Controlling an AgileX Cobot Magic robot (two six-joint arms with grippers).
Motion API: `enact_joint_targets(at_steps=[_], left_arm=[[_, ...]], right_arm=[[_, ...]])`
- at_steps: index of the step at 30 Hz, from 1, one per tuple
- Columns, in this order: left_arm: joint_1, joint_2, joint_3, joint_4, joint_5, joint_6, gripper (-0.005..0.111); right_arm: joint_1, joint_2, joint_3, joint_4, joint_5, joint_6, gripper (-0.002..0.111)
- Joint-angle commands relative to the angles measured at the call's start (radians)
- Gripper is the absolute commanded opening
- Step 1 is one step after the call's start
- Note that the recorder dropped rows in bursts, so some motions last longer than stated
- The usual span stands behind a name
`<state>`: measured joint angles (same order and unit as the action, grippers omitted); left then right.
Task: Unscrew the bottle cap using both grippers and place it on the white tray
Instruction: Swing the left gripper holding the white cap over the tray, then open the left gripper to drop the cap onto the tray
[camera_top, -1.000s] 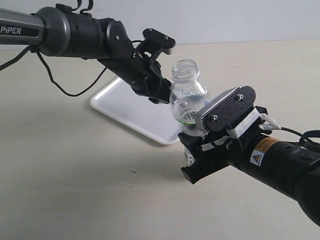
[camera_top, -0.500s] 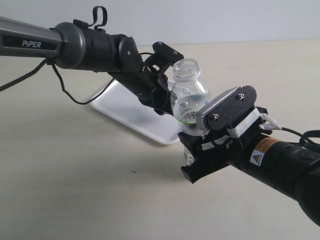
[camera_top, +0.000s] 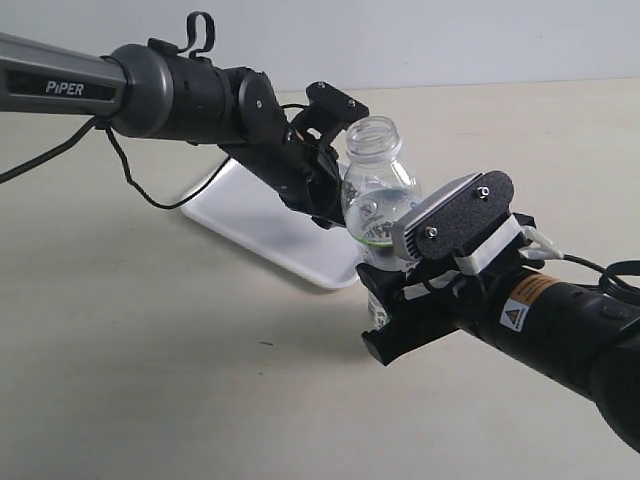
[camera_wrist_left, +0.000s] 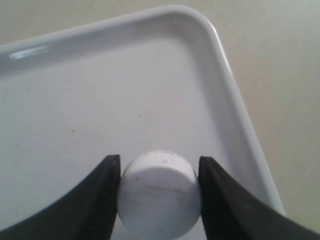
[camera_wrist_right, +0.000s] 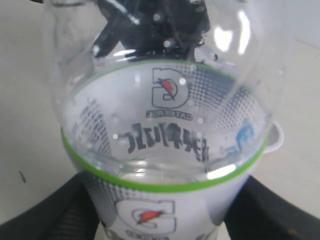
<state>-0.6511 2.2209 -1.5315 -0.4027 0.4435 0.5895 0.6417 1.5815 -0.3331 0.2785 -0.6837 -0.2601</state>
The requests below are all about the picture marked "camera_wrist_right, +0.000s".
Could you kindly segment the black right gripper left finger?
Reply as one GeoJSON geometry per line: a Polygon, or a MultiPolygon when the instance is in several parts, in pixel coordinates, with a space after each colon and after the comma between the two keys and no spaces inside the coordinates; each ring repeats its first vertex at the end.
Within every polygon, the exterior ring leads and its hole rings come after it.
{"type": "Polygon", "coordinates": [[[2,240],[93,240],[100,220],[78,173],[49,197],[0,225],[2,240]]]}

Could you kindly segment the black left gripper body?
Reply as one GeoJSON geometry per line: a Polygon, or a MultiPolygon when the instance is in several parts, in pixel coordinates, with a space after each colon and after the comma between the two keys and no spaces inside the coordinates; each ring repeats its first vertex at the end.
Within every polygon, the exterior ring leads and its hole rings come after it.
{"type": "Polygon", "coordinates": [[[210,30],[203,0],[98,0],[107,23],[92,45],[96,59],[122,44],[130,60],[194,61],[210,30]]]}

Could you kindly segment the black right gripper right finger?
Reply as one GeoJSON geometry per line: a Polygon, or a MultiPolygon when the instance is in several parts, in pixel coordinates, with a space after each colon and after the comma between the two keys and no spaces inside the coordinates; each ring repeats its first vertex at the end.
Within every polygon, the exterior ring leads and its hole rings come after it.
{"type": "Polygon", "coordinates": [[[318,240],[319,218],[289,203],[250,176],[225,218],[232,240],[318,240]]]}

